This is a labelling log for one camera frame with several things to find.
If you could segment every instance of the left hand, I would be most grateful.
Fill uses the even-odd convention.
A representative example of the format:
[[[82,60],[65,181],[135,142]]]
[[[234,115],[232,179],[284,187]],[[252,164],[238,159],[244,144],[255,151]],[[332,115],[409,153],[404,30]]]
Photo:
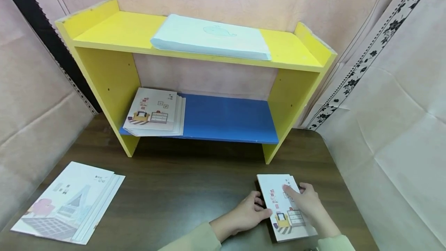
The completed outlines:
[[[234,236],[241,231],[254,228],[272,215],[272,210],[262,207],[264,202],[259,198],[260,196],[259,191],[252,191],[233,210],[210,222],[220,242],[230,235]]]

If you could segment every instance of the booklet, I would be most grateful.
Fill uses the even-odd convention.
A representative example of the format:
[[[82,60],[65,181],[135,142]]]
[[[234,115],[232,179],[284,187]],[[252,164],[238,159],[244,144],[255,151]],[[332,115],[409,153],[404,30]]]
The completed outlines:
[[[271,60],[259,29],[171,14],[150,39],[161,50]]]
[[[174,91],[138,88],[123,128],[137,137],[181,136],[186,99]]]
[[[11,230],[85,245],[124,178],[71,162]]]
[[[270,221],[277,242],[317,235],[316,230],[300,212],[294,200],[282,189],[282,186],[286,184],[300,194],[292,175],[257,175],[257,180],[266,207],[273,211]]]

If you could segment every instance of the blue shelf board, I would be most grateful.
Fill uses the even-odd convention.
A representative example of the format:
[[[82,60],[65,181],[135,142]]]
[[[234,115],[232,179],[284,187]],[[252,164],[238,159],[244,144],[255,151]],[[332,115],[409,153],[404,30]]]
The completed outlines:
[[[179,95],[186,98],[183,136],[169,138],[279,143],[267,101]],[[132,136],[122,127],[119,133]]]

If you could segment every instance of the yellow shelf top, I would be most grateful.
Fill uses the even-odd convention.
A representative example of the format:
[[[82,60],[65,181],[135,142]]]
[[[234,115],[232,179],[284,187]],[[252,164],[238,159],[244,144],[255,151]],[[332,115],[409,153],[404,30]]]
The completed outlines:
[[[293,33],[261,29],[271,61],[159,50],[150,39],[166,17],[118,11],[73,39],[74,46],[166,57],[191,58],[272,68],[321,72],[321,64]]]

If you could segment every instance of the light green sleeve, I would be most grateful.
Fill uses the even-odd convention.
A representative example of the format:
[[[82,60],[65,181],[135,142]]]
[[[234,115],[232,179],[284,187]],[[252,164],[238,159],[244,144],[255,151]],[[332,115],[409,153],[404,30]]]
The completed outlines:
[[[209,223],[203,223],[159,251],[218,251],[221,244]]]
[[[355,251],[350,240],[344,235],[320,239],[317,245],[319,251]]]

